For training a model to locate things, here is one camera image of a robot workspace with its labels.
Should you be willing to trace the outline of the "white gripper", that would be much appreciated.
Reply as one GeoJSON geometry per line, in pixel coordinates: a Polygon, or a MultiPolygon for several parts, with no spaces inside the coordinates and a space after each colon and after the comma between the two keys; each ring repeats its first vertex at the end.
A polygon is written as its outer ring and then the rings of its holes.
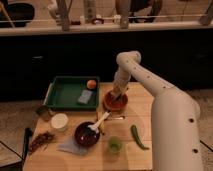
{"type": "Polygon", "coordinates": [[[111,95],[114,99],[125,94],[128,88],[130,75],[125,72],[117,71],[114,76],[113,89],[111,95]]]}

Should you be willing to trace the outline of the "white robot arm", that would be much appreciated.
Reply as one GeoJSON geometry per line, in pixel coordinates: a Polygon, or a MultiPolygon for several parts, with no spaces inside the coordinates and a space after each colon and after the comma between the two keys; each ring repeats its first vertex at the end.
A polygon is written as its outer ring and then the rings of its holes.
{"type": "Polygon", "coordinates": [[[186,92],[140,65],[138,51],[119,53],[112,95],[133,77],[154,97],[151,105],[153,171],[204,171],[197,120],[199,104],[186,92]]]}

